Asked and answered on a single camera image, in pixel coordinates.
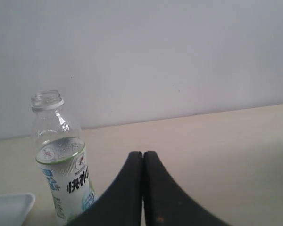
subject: plastic bottle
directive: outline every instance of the plastic bottle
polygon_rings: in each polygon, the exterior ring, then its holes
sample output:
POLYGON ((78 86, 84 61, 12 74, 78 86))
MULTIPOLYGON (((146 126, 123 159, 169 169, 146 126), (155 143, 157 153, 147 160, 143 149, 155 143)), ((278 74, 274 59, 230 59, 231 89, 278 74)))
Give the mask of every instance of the plastic bottle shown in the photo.
POLYGON ((32 96, 36 160, 51 189, 58 223, 65 225, 96 200, 79 124, 63 111, 58 91, 32 96))

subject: black curved object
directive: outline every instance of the black curved object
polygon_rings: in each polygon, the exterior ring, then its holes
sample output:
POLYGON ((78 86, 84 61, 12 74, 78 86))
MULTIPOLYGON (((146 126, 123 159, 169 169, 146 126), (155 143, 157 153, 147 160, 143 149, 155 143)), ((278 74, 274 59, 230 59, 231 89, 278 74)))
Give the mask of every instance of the black curved object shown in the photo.
POLYGON ((229 226, 191 199, 154 151, 144 154, 143 196, 147 226, 229 226))
POLYGON ((142 166, 142 153, 130 152, 106 192, 67 226, 140 226, 142 166))

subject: table surface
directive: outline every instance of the table surface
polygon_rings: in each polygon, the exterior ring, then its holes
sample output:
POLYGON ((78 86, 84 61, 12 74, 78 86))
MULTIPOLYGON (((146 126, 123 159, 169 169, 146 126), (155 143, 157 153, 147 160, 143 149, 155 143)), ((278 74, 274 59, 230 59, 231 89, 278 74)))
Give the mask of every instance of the table surface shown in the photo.
MULTIPOLYGON (((283 105, 88 129, 83 135, 99 195, 130 151, 155 150, 184 191, 222 220, 283 226, 283 105)), ((0 140, 0 194, 34 193, 24 226, 56 225, 50 189, 34 158, 29 138, 0 140)))

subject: bottle opening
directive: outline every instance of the bottle opening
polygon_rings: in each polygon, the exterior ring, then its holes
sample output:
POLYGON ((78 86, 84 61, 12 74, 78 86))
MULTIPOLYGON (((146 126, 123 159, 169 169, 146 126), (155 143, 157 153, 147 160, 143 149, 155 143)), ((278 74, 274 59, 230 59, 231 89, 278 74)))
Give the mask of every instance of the bottle opening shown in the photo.
POLYGON ((32 96, 32 111, 56 109, 64 104, 64 100, 57 90, 44 91, 32 96))

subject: white plate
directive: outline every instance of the white plate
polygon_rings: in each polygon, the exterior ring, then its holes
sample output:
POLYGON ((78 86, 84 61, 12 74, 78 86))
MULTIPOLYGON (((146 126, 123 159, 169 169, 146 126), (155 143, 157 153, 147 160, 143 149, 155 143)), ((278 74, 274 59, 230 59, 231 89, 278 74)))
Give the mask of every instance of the white plate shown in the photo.
POLYGON ((0 195, 0 226, 21 226, 34 202, 32 193, 0 195))

